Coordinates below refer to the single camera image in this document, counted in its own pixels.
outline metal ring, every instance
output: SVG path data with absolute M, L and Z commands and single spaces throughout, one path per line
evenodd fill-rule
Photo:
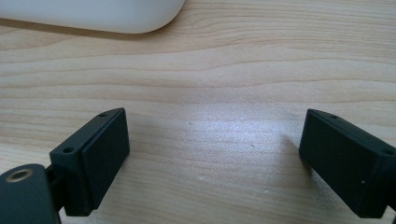
M 6 181 L 8 183 L 20 182 L 20 181 L 26 179 L 27 177 L 31 176 L 32 174 L 33 174 L 32 169 L 22 169 L 22 170 L 16 171 L 16 172 L 12 173 L 11 175 L 7 176 Z

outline white plastic device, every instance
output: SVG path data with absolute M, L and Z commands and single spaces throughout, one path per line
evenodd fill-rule
M 141 34 L 159 29 L 185 0 L 0 0 L 0 18 Z

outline small hole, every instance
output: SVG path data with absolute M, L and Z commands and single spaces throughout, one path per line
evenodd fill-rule
M 32 169 L 19 170 L 19 171 L 12 173 L 11 175 L 9 175 L 6 179 L 6 181 L 9 183 L 19 182 L 21 180 L 26 179 L 30 175 L 32 175 L 32 173 L 33 173 Z
M 388 154 L 388 155 L 394 155 L 395 154 L 393 151 L 390 151 L 390 150 L 383 150 L 383 152 L 385 154 Z
M 67 148 L 64 149 L 64 153 L 70 153 L 72 151 L 74 151 L 73 147 L 67 147 Z

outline light wood surface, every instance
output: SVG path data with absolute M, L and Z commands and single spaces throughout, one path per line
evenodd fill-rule
M 0 20 L 0 173 L 125 107 L 130 156 L 63 223 L 391 223 L 354 215 L 298 146 L 308 108 L 396 146 L 395 71 L 393 0 L 188 0 L 144 35 Z

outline wood grain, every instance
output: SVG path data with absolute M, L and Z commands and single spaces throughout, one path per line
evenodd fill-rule
M 395 21 L 393 0 L 188 0 L 144 35 L 0 20 L 0 172 L 123 106 L 131 155 L 64 223 L 391 223 L 357 218 L 298 146 L 307 108 L 396 146 Z

